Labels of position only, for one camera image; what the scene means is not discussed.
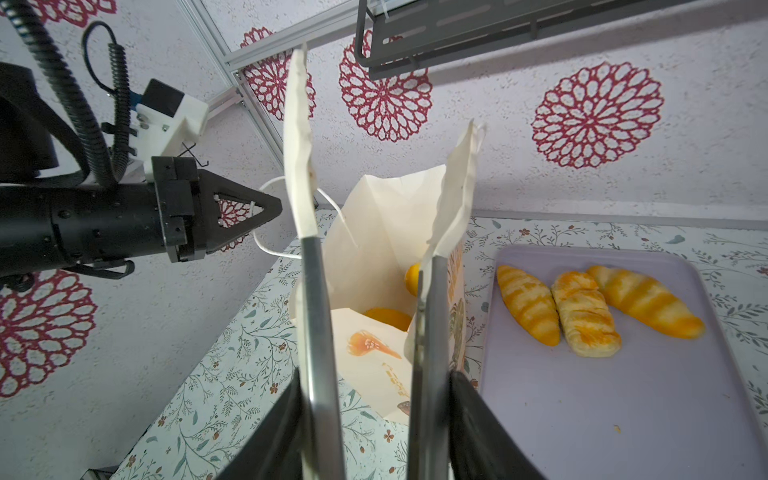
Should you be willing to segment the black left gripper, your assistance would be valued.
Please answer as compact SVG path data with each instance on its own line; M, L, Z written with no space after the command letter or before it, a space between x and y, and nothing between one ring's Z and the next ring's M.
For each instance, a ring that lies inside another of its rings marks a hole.
M184 262L228 249L282 213L277 197L198 171L191 158L152 164L154 182L113 190L2 187L2 276L74 269L117 278L134 257Z

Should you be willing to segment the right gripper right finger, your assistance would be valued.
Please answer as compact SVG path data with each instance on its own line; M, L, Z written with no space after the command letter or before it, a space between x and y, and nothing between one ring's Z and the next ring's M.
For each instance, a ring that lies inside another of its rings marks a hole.
M450 364L449 258L471 215L477 157L485 135L470 122L445 162L436 215L420 262L412 323L408 430L410 479L539 479L467 377Z

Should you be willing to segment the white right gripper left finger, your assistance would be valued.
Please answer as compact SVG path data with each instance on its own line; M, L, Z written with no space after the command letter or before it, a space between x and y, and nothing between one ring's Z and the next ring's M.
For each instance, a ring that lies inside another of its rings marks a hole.
M307 50L293 51L283 123L284 176L301 246L296 317L299 366L286 390L222 479L342 479L345 476L337 369L321 240L306 86Z

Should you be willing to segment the yellow ridged bun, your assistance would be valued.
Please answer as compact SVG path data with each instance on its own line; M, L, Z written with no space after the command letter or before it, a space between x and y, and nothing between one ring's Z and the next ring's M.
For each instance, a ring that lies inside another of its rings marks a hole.
M364 315L401 331L407 331L412 322L411 315L389 308L372 308L365 311Z

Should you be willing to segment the cream paper bread bag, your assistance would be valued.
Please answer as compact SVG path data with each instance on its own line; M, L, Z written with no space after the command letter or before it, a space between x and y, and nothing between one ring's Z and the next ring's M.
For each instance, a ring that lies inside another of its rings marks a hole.
M445 162L397 178L362 177L321 240L331 309L337 378L378 415L406 424L410 416L412 323L418 297L405 287L409 267L421 262L436 215ZM450 364L463 362L466 319L463 238L449 258ZM290 297L296 324L298 283ZM364 315L389 308L412 316L407 331Z

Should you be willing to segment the small bread roll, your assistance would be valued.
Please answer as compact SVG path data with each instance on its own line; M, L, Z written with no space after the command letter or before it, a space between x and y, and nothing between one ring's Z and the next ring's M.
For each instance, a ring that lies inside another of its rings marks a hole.
M592 276L565 272L557 277L551 292L565 339L576 355L607 358L621 349L622 339Z

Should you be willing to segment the round orange bun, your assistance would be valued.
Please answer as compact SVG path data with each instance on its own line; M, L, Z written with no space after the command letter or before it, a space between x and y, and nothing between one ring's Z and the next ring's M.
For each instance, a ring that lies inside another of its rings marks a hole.
M415 263L409 267L404 276L406 290L414 297L419 296L420 264Z

